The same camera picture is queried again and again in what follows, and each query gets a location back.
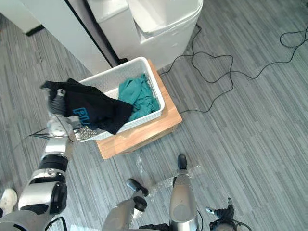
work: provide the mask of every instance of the green towel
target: green towel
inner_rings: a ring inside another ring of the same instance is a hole
[[[119,86],[119,100],[132,104],[133,111],[128,119],[132,121],[159,109],[145,74],[140,78],[128,78]]]

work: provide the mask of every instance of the white sneaker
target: white sneaker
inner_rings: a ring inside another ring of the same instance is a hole
[[[13,189],[6,189],[0,200],[0,208],[3,210],[3,216],[11,213],[17,203],[17,193]]]

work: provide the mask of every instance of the washing machine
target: washing machine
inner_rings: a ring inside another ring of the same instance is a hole
[[[151,59],[160,69],[183,54],[203,0],[88,0],[120,59]]]

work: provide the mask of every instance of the white laundry basket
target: white laundry basket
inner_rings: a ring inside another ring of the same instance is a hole
[[[165,107],[163,96],[159,90],[154,74],[146,58],[138,57],[127,63],[121,64],[112,69],[109,69],[107,71],[101,72],[97,75],[80,81],[80,83],[82,83],[83,85],[98,88],[101,92],[103,92],[110,98],[118,99],[118,89],[120,83],[125,81],[127,78],[141,77],[142,74],[145,74],[148,79],[148,83],[150,85],[150,88],[152,89],[153,96],[157,99],[157,102],[159,104],[159,110],[124,124],[117,132],[117,134],[159,117]],[[112,134],[108,131],[104,131],[101,129],[91,130],[86,126],[84,126],[78,133],[76,133],[77,140],[81,142],[89,140],[102,140],[109,136],[112,136]]]

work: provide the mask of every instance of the black wire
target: black wire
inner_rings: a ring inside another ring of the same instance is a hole
[[[262,73],[268,66],[270,66],[270,65],[273,65],[273,64],[287,64],[287,63],[291,62],[291,61],[293,60],[293,57],[294,57],[294,54],[295,54],[296,50],[297,50],[300,46],[302,46],[302,45],[308,40],[308,39],[307,39],[308,26],[306,27],[305,30],[300,30],[300,31],[296,31],[296,32],[285,32],[285,33],[283,33],[283,34],[280,36],[279,41],[280,41],[280,43],[281,43],[284,47],[287,47],[287,48],[294,48],[294,50],[293,50],[293,52],[292,52],[292,55],[291,55],[291,58],[290,58],[288,61],[271,62],[271,63],[265,65],[265,66],[259,71],[259,73],[258,73],[255,77],[251,77],[251,76],[247,75],[246,73],[244,73],[244,72],[242,72],[242,71],[232,70],[233,61],[234,61],[234,57],[233,57],[232,55],[225,54],[225,55],[214,56],[214,55],[211,55],[211,54],[209,54],[209,53],[207,53],[207,52],[204,52],[204,51],[199,51],[199,52],[196,52],[196,53],[195,53],[195,52],[194,52],[194,48],[193,48],[193,47],[194,47],[194,40],[195,40],[195,38],[197,37],[197,35],[200,33],[200,31],[202,30],[201,27],[200,27],[198,24],[196,24],[196,27],[198,28],[198,31],[197,31],[197,33],[194,35],[194,37],[193,37],[193,39],[192,39],[192,55],[189,55],[189,54],[179,55],[179,56],[178,56],[177,58],[175,58],[175,60],[172,62],[170,68],[169,68],[167,71],[161,73],[160,75],[162,76],[162,75],[165,75],[165,74],[169,73],[169,72],[171,71],[171,69],[172,69],[174,63],[175,63],[179,58],[181,58],[181,57],[191,57],[191,58],[192,58],[192,59],[191,59],[191,64],[192,64],[192,66],[198,71],[198,73],[200,74],[200,76],[203,78],[203,80],[204,80],[205,82],[207,82],[207,83],[209,83],[209,84],[213,84],[213,83],[218,82],[218,81],[219,81],[220,79],[222,79],[225,75],[229,74],[229,79],[230,79],[230,82],[231,82],[231,88],[230,88],[229,90],[227,90],[227,91],[225,91],[225,92],[219,94],[218,96],[216,96],[216,97],[213,99],[213,101],[211,102],[211,104],[210,104],[210,106],[209,106],[209,108],[208,108],[207,110],[187,109],[187,110],[184,110],[184,111],[180,112],[180,114],[185,113],[185,112],[189,112],[189,111],[197,111],[197,112],[201,112],[201,113],[207,113],[207,112],[209,112],[209,111],[211,110],[211,108],[212,108],[214,102],[215,102],[219,97],[221,97],[221,96],[225,95],[226,93],[230,92],[231,90],[233,90],[233,88],[234,88],[234,83],[233,83],[233,80],[232,80],[232,75],[231,75],[232,73],[240,73],[240,74],[244,75],[245,77],[247,77],[247,78],[249,78],[249,79],[256,79],[256,78],[258,78],[258,77],[261,75],[261,73]],[[283,38],[284,38],[285,35],[298,34],[298,33],[304,33],[304,39],[301,41],[300,44],[294,45],[294,46],[288,46],[288,45],[286,45],[286,44],[283,42]],[[228,71],[227,73],[223,74],[222,76],[220,76],[220,77],[219,77],[218,79],[216,79],[215,81],[209,81],[209,80],[207,80],[207,79],[202,75],[200,69],[193,63],[195,56],[196,56],[197,54],[200,54],[200,53],[206,54],[207,56],[209,56],[209,57],[211,57],[211,58],[214,58],[214,59],[220,58],[220,57],[230,57],[230,58],[231,58],[231,64],[230,64],[230,69],[229,69],[229,71]]]
[[[57,219],[55,219],[55,220],[49,222],[48,225],[47,225],[46,228],[45,228],[45,231],[48,230],[48,229],[51,227],[51,225],[52,225],[53,223],[57,222],[58,220],[61,220],[61,221],[62,221],[63,229],[64,229],[64,231],[67,231],[66,221],[65,221],[64,217],[58,217]]]
[[[237,222],[237,224],[236,224],[236,226],[235,226],[236,230],[237,230],[237,227],[238,227],[239,225],[243,225],[243,226],[245,226],[246,228],[248,228],[249,231],[252,231],[252,229],[251,229],[247,224],[245,224],[245,223],[243,223],[243,222],[240,222],[240,221],[237,221],[237,220],[234,220],[234,219],[231,219],[231,220],[234,221],[234,222]]]
[[[202,224],[201,224],[201,231],[202,231],[203,230],[203,217],[202,217],[201,213],[199,212],[199,210],[197,210],[197,212],[199,213],[199,215],[201,217],[201,222],[202,222]]]
[[[52,136],[52,137],[53,137],[53,138],[67,137],[71,142],[76,142],[76,141],[78,141],[78,140],[75,140],[75,141],[74,141],[74,140],[72,140],[72,139],[69,137],[68,131],[66,130],[64,124],[61,122],[61,120],[59,119],[59,117],[58,117],[56,114],[54,114],[54,115],[56,116],[56,118],[58,119],[58,121],[60,122],[60,124],[62,125],[63,129],[65,130],[65,132],[66,132],[66,134],[67,134],[67,136]]]

